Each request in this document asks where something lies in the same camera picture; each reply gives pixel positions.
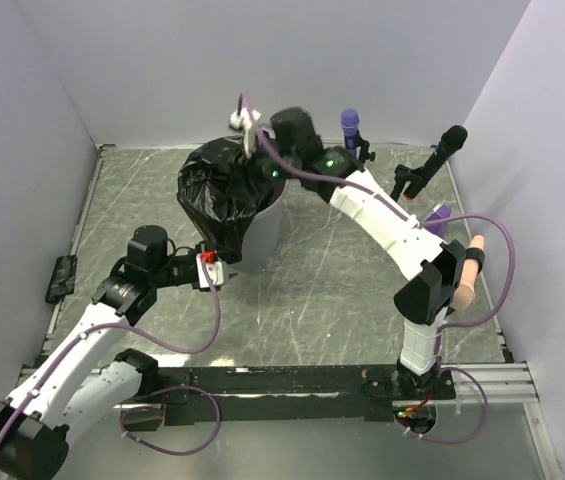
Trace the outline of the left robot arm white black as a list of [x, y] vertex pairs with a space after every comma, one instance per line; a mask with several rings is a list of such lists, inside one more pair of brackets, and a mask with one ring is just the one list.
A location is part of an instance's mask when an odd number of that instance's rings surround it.
[[137, 228], [125, 256], [100, 283], [73, 330], [0, 399], [0, 476], [54, 478], [70, 448], [115, 405], [154, 398], [159, 365], [142, 352], [126, 350], [97, 377], [91, 373], [128, 332], [178, 354], [199, 353], [197, 347], [170, 345], [136, 325], [160, 289], [189, 285], [216, 294], [229, 277], [227, 264], [205, 243], [178, 250], [164, 228]]

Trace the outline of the grey plastic trash bin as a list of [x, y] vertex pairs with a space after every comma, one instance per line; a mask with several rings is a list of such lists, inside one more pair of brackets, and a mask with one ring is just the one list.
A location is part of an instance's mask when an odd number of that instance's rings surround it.
[[269, 204], [253, 218], [243, 239], [242, 259], [235, 265], [238, 271], [261, 267], [273, 256], [280, 239], [284, 200], [289, 189], [288, 181], [278, 184]]

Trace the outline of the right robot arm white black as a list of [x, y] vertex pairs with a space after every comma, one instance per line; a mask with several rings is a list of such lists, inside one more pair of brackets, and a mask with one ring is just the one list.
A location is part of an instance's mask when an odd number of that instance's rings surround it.
[[405, 285], [393, 297], [404, 319], [396, 381], [406, 396], [424, 396], [440, 374], [439, 336], [460, 283], [465, 247], [426, 230], [384, 192], [365, 166], [372, 154], [325, 147], [306, 110], [280, 110], [270, 125], [274, 138], [258, 131], [259, 147], [282, 172], [354, 221], [404, 276]]

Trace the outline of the black trash bag roll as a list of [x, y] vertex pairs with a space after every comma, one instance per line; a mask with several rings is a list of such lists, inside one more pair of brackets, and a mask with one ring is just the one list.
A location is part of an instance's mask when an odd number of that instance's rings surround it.
[[249, 159], [239, 135], [210, 140], [188, 155], [177, 179], [178, 203], [203, 240], [229, 264], [243, 259], [243, 242], [256, 215], [282, 193], [271, 175], [272, 159]]

